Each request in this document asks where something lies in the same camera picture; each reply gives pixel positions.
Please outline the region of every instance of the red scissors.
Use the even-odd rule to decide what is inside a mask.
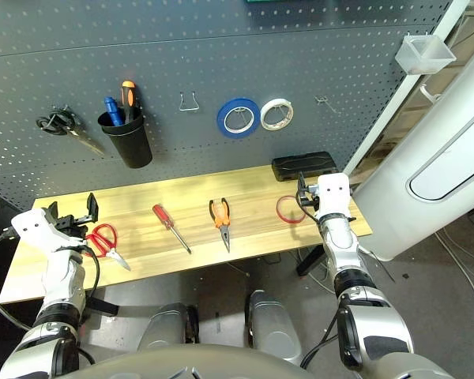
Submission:
[[[112,233],[112,241],[108,238],[104,237],[100,231],[102,229],[109,229]],[[118,245],[118,236],[116,234],[116,230],[110,225],[109,223],[102,223],[89,234],[86,235],[86,239],[91,241],[93,245],[96,246],[98,250],[100,250],[100,254],[96,255],[98,258],[101,257],[110,257],[117,261],[123,268],[126,268],[130,271],[130,266],[126,263],[126,261],[122,258],[121,255],[118,254],[116,251],[116,246]]]

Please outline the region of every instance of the wooden tabletop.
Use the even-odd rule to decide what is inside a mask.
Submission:
[[[93,191],[100,207],[98,223],[110,223],[118,231],[118,249],[131,271],[111,258],[100,259],[99,287],[147,278],[242,258],[261,256],[320,243],[314,222],[306,218],[291,225],[276,214],[276,202],[294,195],[296,182],[278,182],[270,166],[205,174],[162,182],[137,184]],[[88,192],[37,199],[33,208],[58,202],[58,214],[86,215]],[[225,197],[230,205],[231,251],[227,252],[219,230],[209,216],[209,200]],[[175,221],[175,227],[192,250],[189,255],[175,236],[160,224],[152,206],[161,203]],[[372,233],[356,204],[350,205],[352,230],[357,235]],[[44,296],[41,277],[47,259],[38,249],[20,241],[0,302]],[[85,257],[85,288],[91,288],[95,266]]]

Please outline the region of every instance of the scissor blade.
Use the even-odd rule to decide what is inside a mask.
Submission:
[[[103,148],[94,140],[86,135],[86,132],[81,128],[77,128],[74,130],[75,133],[68,133],[72,138],[81,142],[84,146],[89,148],[92,152],[97,154],[98,156],[105,156],[103,152]]]
[[[220,227],[221,232],[221,239],[223,239],[223,243],[227,248],[228,252],[230,253],[230,231],[226,225]]]
[[[126,268],[128,271],[132,271],[130,266],[126,263],[126,261],[122,258],[121,255],[116,250],[112,250],[107,253],[106,257],[111,257],[116,262],[118,262],[123,268]]]

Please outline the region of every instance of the pegboard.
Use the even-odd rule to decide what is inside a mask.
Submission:
[[[87,9],[67,1],[22,11],[25,2],[0,2],[0,194],[28,208],[35,197],[252,167],[320,150],[343,167],[404,77],[393,58],[403,35],[431,32],[449,5],[366,3],[91,2]],[[72,25],[70,33],[64,24]],[[11,35],[10,25],[21,32]],[[36,30],[25,35],[29,28]],[[153,153],[153,162],[139,170],[125,167],[96,123],[103,97],[118,96],[124,79],[141,91]],[[180,112],[179,93],[190,103],[191,91],[201,109]],[[291,125],[227,139],[216,113],[241,96],[259,106],[289,99]],[[340,113],[315,96],[327,96]],[[104,158],[36,128],[51,104],[65,103],[104,147]]]

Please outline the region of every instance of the black pen holder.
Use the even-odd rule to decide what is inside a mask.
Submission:
[[[125,112],[119,108],[122,119]],[[111,139],[119,155],[129,168],[141,168],[152,160],[151,148],[144,129],[144,115],[135,110],[134,120],[127,124],[114,126],[111,116],[105,112],[98,117],[102,131]]]

